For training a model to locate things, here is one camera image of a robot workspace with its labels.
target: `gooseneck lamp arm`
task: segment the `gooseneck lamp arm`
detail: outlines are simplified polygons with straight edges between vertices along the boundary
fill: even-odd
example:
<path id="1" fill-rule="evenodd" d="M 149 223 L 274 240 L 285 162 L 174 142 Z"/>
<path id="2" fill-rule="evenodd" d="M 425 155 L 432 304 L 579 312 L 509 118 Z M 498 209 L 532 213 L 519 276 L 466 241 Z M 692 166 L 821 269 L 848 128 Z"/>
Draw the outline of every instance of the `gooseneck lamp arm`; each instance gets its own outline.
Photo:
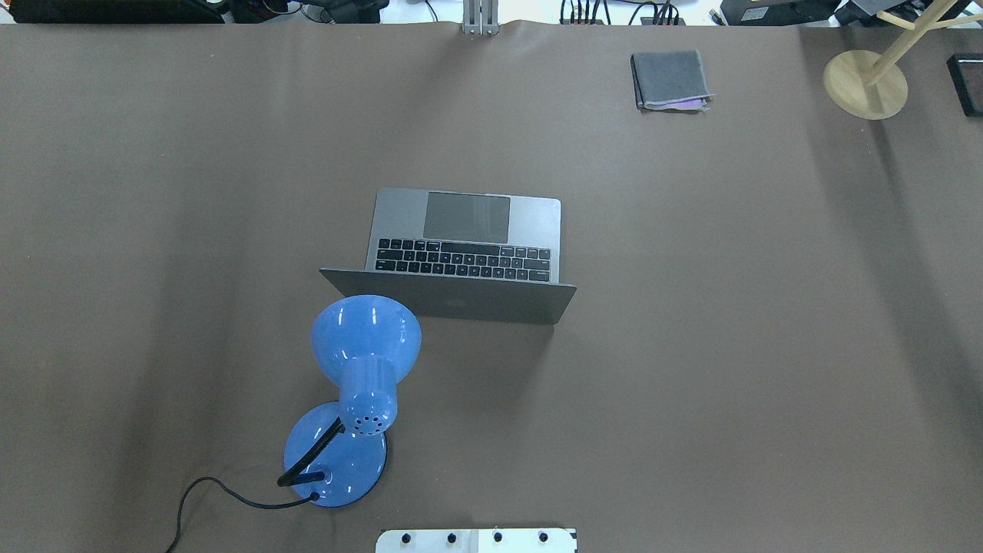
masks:
<path id="1" fill-rule="evenodd" d="M 293 466 L 287 469 L 286 472 L 280 474 L 280 477 L 276 479 L 276 485 L 281 488 L 286 488 L 288 486 L 296 486 L 298 484 L 308 484 L 311 482 L 317 482 L 318 480 L 324 480 L 323 472 L 308 472 L 307 474 L 301 474 L 301 471 L 311 465 L 315 459 L 318 458 L 320 452 L 324 451 L 324 448 L 331 443 L 331 440 L 335 438 L 338 434 L 342 434 L 345 431 L 345 425 L 341 424 L 341 419 L 336 418 L 331 426 L 328 427 L 327 432 L 318 438 L 316 442 L 311 446 L 307 453 L 303 457 L 299 458 Z"/>

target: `folded gray cloth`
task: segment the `folded gray cloth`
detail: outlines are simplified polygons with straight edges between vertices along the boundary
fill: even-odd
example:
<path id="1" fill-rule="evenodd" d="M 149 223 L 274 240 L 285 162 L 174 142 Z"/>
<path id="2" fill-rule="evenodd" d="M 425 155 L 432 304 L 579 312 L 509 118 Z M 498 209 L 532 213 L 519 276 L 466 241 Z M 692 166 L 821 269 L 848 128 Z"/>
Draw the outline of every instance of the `folded gray cloth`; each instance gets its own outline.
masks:
<path id="1" fill-rule="evenodd" d="M 631 73 L 640 108 L 704 110 L 706 98 L 712 96 L 696 50 L 636 52 L 631 55 Z"/>

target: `lamp base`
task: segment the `lamp base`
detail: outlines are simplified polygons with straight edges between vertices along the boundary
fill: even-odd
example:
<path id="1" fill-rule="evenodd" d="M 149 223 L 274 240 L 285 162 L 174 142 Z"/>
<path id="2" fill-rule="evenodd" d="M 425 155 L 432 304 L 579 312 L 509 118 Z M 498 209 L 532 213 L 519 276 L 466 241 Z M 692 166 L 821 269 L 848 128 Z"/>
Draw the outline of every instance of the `lamp base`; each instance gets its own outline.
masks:
<path id="1" fill-rule="evenodd" d="M 305 414 L 287 438 L 283 468 L 289 469 L 327 431 L 341 414 L 337 401 L 319 405 Z M 291 486 L 301 497 L 312 492 L 320 498 L 311 503 L 321 507 L 342 507 L 362 499 L 376 485 L 385 468 L 384 434 L 356 436 L 350 430 L 338 434 L 301 474 L 323 472 L 324 480 Z"/>

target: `white mounting plate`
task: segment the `white mounting plate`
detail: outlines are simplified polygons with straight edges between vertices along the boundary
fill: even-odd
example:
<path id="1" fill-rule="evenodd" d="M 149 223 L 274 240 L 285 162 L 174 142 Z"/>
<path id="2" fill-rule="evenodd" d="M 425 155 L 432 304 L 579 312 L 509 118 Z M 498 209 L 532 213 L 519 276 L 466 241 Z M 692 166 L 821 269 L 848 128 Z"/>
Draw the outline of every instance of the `white mounting plate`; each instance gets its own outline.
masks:
<path id="1" fill-rule="evenodd" d="M 376 553 L 577 553 L 573 528 L 387 530 Z"/>

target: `laptop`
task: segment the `laptop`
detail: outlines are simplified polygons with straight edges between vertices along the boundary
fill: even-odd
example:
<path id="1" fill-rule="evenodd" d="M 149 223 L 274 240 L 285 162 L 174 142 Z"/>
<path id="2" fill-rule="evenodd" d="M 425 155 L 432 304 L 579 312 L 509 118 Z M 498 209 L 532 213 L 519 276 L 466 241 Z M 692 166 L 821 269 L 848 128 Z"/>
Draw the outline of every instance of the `laptop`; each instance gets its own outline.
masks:
<path id="1" fill-rule="evenodd" d="M 557 199 L 382 188 L 365 269 L 321 273 L 418 316 L 553 325 L 576 291 L 559 260 Z"/>

